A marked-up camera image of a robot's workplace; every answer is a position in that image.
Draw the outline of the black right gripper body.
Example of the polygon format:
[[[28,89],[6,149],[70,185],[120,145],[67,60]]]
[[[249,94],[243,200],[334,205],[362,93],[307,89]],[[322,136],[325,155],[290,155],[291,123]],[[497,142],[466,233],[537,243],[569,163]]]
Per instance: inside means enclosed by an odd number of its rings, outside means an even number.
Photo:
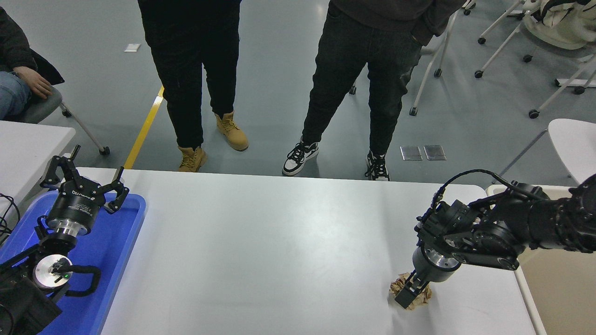
[[[416,249],[413,265],[417,278],[423,282],[444,282],[456,271],[456,259],[434,249]]]

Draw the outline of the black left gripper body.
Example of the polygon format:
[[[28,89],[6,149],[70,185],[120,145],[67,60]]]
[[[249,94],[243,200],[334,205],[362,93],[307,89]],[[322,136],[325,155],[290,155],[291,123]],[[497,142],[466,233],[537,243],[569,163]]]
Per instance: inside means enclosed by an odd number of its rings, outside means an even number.
[[[75,181],[64,181],[58,188],[58,197],[49,214],[46,225],[56,229],[59,222],[69,220],[76,222],[84,229],[92,229],[104,204],[104,195],[98,189],[100,184],[93,180],[83,180],[83,188]]]

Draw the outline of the seated person's hand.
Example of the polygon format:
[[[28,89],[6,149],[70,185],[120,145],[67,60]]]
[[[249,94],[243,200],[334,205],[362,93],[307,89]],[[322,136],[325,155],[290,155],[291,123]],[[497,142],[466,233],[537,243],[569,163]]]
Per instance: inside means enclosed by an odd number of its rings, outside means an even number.
[[[21,66],[14,67],[13,71],[21,78],[26,85],[30,88],[33,94],[39,98],[47,99],[47,97],[53,95],[53,88],[51,84],[43,78],[36,70],[32,68]]]

